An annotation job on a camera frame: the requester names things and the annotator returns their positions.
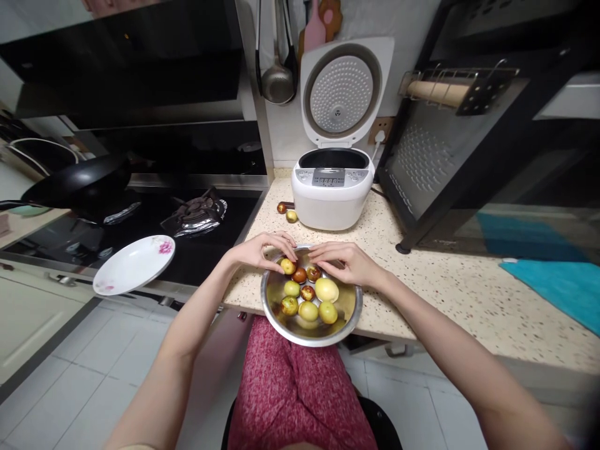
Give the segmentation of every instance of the hanging ladle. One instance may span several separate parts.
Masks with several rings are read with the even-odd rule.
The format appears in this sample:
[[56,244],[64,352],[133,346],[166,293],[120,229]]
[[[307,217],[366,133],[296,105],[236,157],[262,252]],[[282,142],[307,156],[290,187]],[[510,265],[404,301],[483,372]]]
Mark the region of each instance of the hanging ladle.
[[273,0],[273,35],[274,35],[274,61],[273,65],[262,75],[262,95],[269,103],[282,105],[294,96],[294,79],[292,72],[281,65],[279,60],[279,42],[277,36],[277,18],[279,0]]

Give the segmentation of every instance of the chair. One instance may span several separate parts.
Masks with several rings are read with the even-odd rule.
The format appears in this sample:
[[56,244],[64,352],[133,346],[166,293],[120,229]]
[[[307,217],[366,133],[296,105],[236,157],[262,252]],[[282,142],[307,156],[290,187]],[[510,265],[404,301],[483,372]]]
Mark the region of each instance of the chair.
[[[394,428],[394,424],[383,409],[381,409],[373,400],[369,400],[365,397],[359,396],[358,401],[361,403],[364,415],[367,417],[367,421],[373,430],[378,450],[402,450],[396,428]],[[225,423],[221,450],[227,450],[229,427],[231,426],[231,418],[233,416],[233,408],[235,405],[236,401],[234,400],[229,409],[227,422]]]

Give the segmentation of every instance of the rice cooker control panel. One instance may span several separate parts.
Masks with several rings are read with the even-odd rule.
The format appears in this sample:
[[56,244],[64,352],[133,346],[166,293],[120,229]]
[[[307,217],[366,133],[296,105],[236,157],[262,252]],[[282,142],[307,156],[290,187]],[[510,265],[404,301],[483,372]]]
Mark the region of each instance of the rice cooker control panel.
[[369,169],[296,169],[296,177],[302,184],[320,188],[351,188],[360,184],[369,174]]

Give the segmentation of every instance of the hand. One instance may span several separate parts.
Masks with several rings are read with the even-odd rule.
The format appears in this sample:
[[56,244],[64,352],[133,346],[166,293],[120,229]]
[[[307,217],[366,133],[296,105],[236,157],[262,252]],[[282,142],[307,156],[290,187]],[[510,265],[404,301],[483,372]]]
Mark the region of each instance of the hand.
[[[358,245],[352,242],[325,242],[311,247],[311,262],[340,281],[359,286],[373,286],[385,273]],[[327,261],[339,260],[346,266],[338,269]]]
[[238,263],[269,269],[283,274],[283,268],[279,264],[269,261],[264,257],[263,249],[267,246],[278,248],[294,262],[298,260],[294,252],[296,242],[293,237],[284,231],[276,231],[274,233],[263,232],[249,241],[233,247],[227,253]]

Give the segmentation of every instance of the pink flower design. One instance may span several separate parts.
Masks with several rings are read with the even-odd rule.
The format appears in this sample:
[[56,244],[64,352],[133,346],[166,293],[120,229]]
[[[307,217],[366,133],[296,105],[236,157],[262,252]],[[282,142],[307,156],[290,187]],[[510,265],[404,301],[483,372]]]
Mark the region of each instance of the pink flower design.
[[108,292],[108,291],[112,291],[114,289],[114,286],[112,286],[112,285],[107,286],[106,285],[107,283],[112,283],[112,282],[113,282],[113,280],[110,280],[109,282],[107,282],[106,280],[102,280],[102,281],[97,282],[94,285],[94,287],[96,289],[98,289],[99,291],[101,291],[102,293],[105,293],[105,292]]
[[160,254],[169,254],[173,251],[173,244],[169,241],[164,241],[158,249],[158,253]]

